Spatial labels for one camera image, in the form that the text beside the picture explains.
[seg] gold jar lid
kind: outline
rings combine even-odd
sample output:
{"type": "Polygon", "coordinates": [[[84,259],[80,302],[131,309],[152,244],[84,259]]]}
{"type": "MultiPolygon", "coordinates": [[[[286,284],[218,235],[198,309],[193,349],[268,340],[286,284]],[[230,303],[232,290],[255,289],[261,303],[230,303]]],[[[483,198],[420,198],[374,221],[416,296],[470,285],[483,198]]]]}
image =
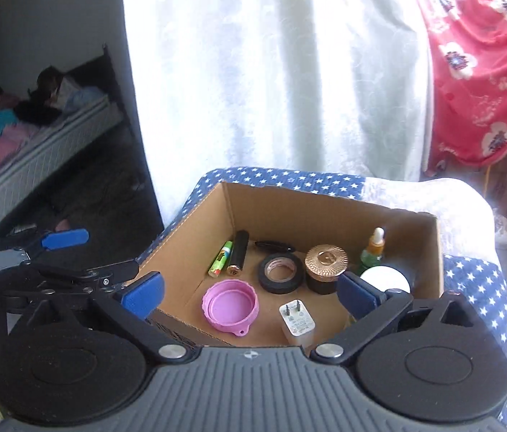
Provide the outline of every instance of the gold jar lid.
{"type": "Polygon", "coordinates": [[[305,256],[305,268],[313,279],[329,283],[347,270],[347,254],[338,246],[316,245],[305,256]]]}

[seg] blue gripper pad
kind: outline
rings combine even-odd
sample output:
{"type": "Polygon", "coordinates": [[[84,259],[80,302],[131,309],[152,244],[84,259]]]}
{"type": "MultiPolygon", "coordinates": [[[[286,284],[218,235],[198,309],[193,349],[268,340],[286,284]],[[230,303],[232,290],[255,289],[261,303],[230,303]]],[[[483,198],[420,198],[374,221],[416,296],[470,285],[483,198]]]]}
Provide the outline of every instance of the blue gripper pad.
{"type": "Polygon", "coordinates": [[[117,294],[121,304],[142,320],[148,318],[149,314],[161,304],[164,296],[165,281],[157,271],[139,278],[117,294]]]}
{"type": "Polygon", "coordinates": [[[88,240],[89,234],[87,230],[72,229],[47,234],[43,239],[41,239],[41,246],[46,250],[58,250],[60,248],[82,245],[88,240]]]}
{"type": "Polygon", "coordinates": [[[364,318],[386,299],[383,292],[351,271],[346,271],[339,276],[337,293],[340,303],[356,320],[364,318]]]}

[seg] wall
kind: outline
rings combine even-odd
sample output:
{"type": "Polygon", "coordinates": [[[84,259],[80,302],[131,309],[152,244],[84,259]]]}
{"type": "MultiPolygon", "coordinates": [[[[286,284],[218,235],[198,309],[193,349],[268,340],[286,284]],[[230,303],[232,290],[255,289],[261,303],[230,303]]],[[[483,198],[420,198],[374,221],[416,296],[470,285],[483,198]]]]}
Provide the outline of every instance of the wall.
{"type": "Polygon", "coordinates": [[[64,71],[101,55],[104,43],[139,132],[122,0],[0,0],[0,84],[15,94],[49,65],[64,71]]]}

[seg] pink silicone lid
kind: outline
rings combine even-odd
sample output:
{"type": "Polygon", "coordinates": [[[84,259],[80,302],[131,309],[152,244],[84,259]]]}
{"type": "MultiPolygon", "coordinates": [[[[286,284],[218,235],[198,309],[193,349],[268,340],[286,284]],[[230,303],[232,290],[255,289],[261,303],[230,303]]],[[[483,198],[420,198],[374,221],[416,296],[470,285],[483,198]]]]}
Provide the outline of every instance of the pink silicone lid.
{"type": "Polygon", "coordinates": [[[202,310],[215,329],[245,336],[259,313],[259,302],[251,285],[240,279],[226,279],[207,290],[202,310]]]}

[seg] metal bolt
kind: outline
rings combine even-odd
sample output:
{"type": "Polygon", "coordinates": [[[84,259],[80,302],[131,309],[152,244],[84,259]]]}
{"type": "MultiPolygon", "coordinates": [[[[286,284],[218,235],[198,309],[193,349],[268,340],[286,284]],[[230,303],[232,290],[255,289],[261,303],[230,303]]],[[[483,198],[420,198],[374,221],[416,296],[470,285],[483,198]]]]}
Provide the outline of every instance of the metal bolt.
{"type": "Polygon", "coordinates": [[[344,353],[344,348],[332,343],[324,343],[323,345],[316,347],[316,353],[321,357],[326,357],[327,359],[335,359],[344,353]]]}
{"type": "Polygon", "coordinates": [[[187,349],[180,345],[165,345],[157,353],[164,359],[181,359],[186,355],[187,349]]]}

